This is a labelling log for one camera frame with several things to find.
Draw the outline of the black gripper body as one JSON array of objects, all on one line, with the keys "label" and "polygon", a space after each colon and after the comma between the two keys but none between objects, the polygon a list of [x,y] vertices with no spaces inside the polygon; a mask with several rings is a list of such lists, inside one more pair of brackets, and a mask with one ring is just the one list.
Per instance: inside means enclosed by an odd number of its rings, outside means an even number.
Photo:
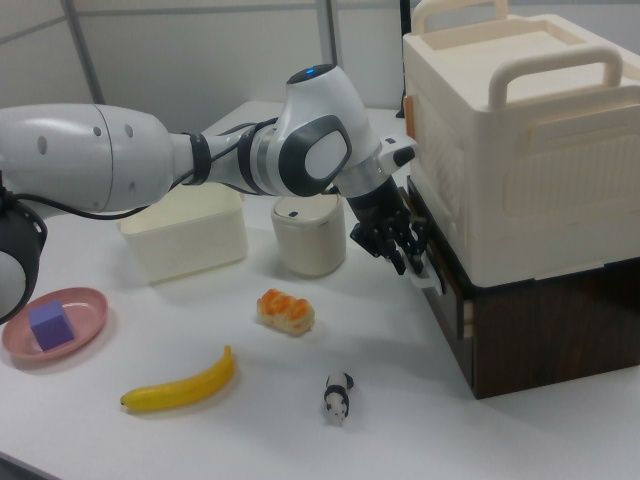
[{"label": "black gripper body", "polygon": [[394,179],[387,179],[369,193],[350,197],[347,202],[361,227],[391,221],[400,227],[409,226],[410,212]]}]

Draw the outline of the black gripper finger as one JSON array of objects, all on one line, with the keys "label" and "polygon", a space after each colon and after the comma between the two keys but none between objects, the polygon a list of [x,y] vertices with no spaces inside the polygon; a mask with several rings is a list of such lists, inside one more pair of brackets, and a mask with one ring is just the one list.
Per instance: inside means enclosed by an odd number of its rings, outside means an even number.
[{"label": "black gripper finger", "polygon": [[357,223],[350,238],[374,258],[384,258],[389,261],[398,275],[403,275],[406,266],[397,248],[393,231],[381,224]]},{"label": "black gripper finger", "polygon": [[425,253],[430,223],[424,217],[396,214],[395,240],[415,274],[420,274],[424,269],[422,260]]}]

